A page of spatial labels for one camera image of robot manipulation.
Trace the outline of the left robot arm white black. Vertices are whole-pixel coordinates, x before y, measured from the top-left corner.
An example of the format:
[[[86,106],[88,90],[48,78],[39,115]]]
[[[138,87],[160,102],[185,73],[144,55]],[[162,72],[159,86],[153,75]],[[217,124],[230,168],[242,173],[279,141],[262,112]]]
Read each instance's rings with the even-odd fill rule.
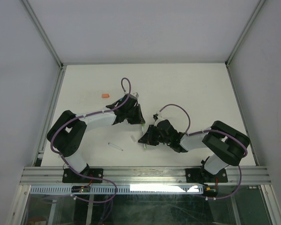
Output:
[[[84,182],[89,176],[89,165],[78,152],[84,134],[103,126],[112,126],[127,121],[131,125],[145,123],[138,103],[139,94],[125,94],[121,99],[107,105],[101,111],[76,114],[64,111],[47,133],[47,140],[54,150],[73,169],[72,176]]]

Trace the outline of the white blue end pen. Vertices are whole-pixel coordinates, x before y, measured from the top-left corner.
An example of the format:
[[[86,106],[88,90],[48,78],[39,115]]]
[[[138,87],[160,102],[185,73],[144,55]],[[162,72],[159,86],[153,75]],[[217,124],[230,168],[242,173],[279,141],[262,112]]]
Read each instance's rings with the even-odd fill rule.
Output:
[[[108,143],[108,145],[109,146],[111,146],[111,147],[113,147],[113,148],[116,148],[116,149],[118,149],[118,150],[120,150],[120,151],[123,151],[123,149],[121,148],[121,147],[119,147],[119,146],[117,146],[117,145],[115,145],[115,144],[113,144],[113,143]]]

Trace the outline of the silver green tip pen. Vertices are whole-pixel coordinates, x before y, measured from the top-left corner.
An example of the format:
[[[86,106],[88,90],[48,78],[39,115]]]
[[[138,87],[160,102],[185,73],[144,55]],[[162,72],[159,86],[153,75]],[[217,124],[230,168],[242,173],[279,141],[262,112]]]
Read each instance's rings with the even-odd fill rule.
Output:
[[[144,137],[144,135],[145,135],[145,126],[144,127],[142,127],[141,126],[141,128],[142,128],[142,142],[143,142],[143,145],[144,145],[144,150],[146,150],[147,149],[147,141],[146,141],[146,138]]]

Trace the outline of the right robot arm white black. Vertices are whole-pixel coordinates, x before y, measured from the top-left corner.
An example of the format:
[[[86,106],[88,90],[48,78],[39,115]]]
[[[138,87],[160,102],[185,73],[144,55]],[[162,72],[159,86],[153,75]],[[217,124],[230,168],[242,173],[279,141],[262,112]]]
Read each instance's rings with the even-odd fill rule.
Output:
[[[221,169],[239,165],[241,159],[248,154],[250,139],[219,120],[208,129],[191,134],[178,132],[169,120],[157,120],[154,125],[149,125],[138,143],[151,146],[162,143],[177,153],[210,149],[213,155],[202,162],[200,177],[204,181],[211,181]]]

